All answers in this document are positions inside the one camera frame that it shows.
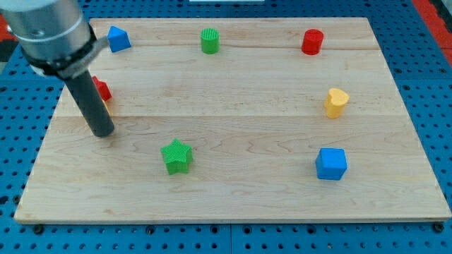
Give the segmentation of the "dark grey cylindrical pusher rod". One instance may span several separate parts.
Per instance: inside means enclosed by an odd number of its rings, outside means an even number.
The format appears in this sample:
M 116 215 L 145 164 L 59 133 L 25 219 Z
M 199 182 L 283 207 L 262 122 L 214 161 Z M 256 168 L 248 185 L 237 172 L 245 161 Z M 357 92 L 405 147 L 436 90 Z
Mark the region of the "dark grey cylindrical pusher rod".
M 105 137 L 114 130 L 114 123 L 97 91 L 89 71 L 65 81 L 93 135 Z

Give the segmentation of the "black clamp mount ring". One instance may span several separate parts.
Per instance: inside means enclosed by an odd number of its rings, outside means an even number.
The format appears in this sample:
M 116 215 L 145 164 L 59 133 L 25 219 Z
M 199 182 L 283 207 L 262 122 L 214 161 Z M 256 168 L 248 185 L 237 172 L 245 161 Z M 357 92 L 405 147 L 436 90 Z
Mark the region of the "black clamp mount ring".
M 88 28 L 89 40 L 80 47 L 71 43 L 81 37 L 72 38 L 72 33 L 65 32 L 45 40 L 24 41 L 23 55 L 39 75 L 74 79 L 87 71 L 89 64 L 109 46 L 107 37 L 98 39 L 90 25 Z

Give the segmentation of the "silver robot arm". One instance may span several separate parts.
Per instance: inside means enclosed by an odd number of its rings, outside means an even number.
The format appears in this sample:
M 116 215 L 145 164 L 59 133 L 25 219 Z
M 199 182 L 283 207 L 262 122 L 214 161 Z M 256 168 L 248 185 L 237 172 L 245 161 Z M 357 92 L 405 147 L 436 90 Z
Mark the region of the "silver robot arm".
M 78 2 L 1 0 L 1 15 L 31 67 L 64 81 L 93 135 L 111 134 L 113 121 L 88 70 L 109 41 L 96 37 Z

